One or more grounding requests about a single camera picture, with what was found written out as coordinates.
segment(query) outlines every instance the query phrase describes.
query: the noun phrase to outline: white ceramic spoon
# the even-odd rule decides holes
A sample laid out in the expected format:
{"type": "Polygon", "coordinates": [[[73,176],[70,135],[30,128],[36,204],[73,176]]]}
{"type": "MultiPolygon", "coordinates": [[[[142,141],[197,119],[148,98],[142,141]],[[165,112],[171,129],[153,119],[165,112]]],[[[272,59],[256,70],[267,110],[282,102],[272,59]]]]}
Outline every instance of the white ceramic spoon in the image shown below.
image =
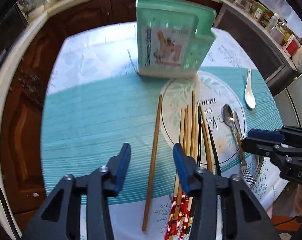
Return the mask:
{"type": "Polygon", "coordinates": [[[252,92],[252,71],[250,68],[247,69],[247,82],[244,92],[244,98],[249,108],[254,109],[256,106],[256,102],[252,92]]]}

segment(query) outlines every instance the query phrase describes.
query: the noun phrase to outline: teal striped tablecloth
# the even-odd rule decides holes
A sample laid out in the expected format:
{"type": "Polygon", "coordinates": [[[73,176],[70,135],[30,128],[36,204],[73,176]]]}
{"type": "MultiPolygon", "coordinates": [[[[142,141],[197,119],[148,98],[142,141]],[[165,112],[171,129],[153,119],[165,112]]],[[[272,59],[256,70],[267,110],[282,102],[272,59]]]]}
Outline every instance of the teal striped tablecloth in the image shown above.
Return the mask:
{"type": "MultiPolygon", "coordinates": [[[[202,67],[201,70],[217,76],[236,93],[245,110],[247,130],[281,127],[275,102],[257,70],[252,70],[254,110],[248,109],[244,100],[247,69],[202,67]]],[[[124,142],[129,142],[132,157],[123,191],[109,203],[144,200],[158,96],[166,82],[134,73],[47,95],[41,130],[41,162],[47,194],[64,174],[76,177],[89,174],[117,155],[124,142]]],[[[235,165],[237,158],[223,166],[222,171],[235,165]]],[[[174,179],[172,150],[160,133],[153,197],[172,193],[174,179]]]]}

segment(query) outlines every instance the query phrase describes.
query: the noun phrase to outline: table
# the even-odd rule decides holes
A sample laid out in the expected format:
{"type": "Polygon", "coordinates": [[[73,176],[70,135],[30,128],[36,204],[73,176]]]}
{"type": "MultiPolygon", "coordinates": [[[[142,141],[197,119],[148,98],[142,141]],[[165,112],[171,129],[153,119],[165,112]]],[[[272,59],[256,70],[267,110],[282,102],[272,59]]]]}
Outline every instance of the table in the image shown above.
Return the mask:
{"type": "MultiPolygon", "coordinates": [[[[175,178],[171,148],[178,137],[176,112],[190,103],[192,89],[200,97],[208,91],[216,95],[216,104],[210,105],[210,127],[221,170],[223,176],[240,174],[234,138],[219,114],[225,101],[239,113],[244,134],[251,128],[273,130],[282,122],[262,76],[245,51],[229,33],[213,31],[217,39],[194,80],[138,76],[136,23],[106,26],[66,39],[51,74],[42,119],[41,162],[47,194],[64,174],[82,176],[106,164],[127,141],[132,157],[125,185],[118,198],[109,200],[115,239],[162,239],[175,178]],[[244,101],[248,67],[252,68],[257,101],[254,110],[248,109],[244,101]],[[159,93],[163,94],[163,121],[145,234],[141,226],[159,93]]],[[[256,158],[246,156],[253,173],[256,158]]],[[[279,178],[279,170],[265,158],[252,190],[266,209],[286,184],[279,178]]],[[[220,238],[221,218],[218,219],[217,238],[220,238]]],[[[83,239],[85,231],[85,206],[82,206],[83,239]]]]}

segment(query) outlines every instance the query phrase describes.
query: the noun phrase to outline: circular print on tablecloth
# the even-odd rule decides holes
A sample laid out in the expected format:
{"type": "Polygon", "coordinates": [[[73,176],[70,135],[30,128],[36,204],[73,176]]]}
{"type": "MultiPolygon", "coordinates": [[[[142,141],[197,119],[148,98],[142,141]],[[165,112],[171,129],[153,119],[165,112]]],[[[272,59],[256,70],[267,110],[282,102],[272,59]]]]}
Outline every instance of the circular print on tablecloth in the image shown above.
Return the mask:
{"type": "MultiPolygon", "coordinates": [[[[196,104],[204,106],[220,166],[225,166],[236,157],[238,147],[231,129],[223,122],[221,110],[224,104],[229,104],[238,113],[243,135],[246,134],[246,117],[237,95],[215,75],[198,71],[194,79],[172,79],[164,85],[161,90],[162,134],[171,148],[179,141],[181,108],[186,108],[187,104],[192,105],[192,90],[195,91],[196,104]]],[[[201,164],[206,164],[203,141],[201,153],[201,164]]]]}

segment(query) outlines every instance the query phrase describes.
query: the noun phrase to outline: pile of chopsticks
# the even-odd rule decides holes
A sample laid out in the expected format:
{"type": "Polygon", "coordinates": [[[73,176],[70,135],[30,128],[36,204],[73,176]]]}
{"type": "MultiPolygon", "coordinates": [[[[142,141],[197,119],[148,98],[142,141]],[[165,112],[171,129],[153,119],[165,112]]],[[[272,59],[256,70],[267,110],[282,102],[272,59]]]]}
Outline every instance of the pile of chopsticks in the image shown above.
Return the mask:
{"type": "MultiPolygon", "coordinates": [[[[151,204],[152,196],[152,182],[155,170],[155,159],[157,151],[157,141],[159,132],[159,121],[162,108],[162,95],[158,100],[158,111],[155,122],[155,132],[153,138],[153,147],[151,155],[151,164],[149,172],[149,181],[147,188],[147,199],[144,210],[142,231],[147,229],[148,214],[151,204]]],[[[180,122],[180,137],[179,143],[182,145],[183,150],[187,156],[191,156],[197,162],[201,163],[201,132],[203,135],[203,141],[206,152],[207,169],[215,174],[214,163],[218,162],[217,152],[215,149],[213,136],[211,130],[207,124],[205,111],[202,105],[196,106],[195,103],[195,91],[192,91],[192,108],[187,105],[187,108],[181,109],[181,122],[180,122]]],[[[216,166],[218,175],[221,175],[219,165],[216,166]]],[[[171,211],[169,220],[164,236],[165,240],[172,240],[173,236],[177,236],[180,233],[179,240],[183,240],[184,236],[189,234],[190,228],[193,222],[193,216],[196,209],[196,201],[191,197],[187,197],[185,192],[182,191],[178,174],[175,177],[174,193],[171,203],[171,211]]]]}

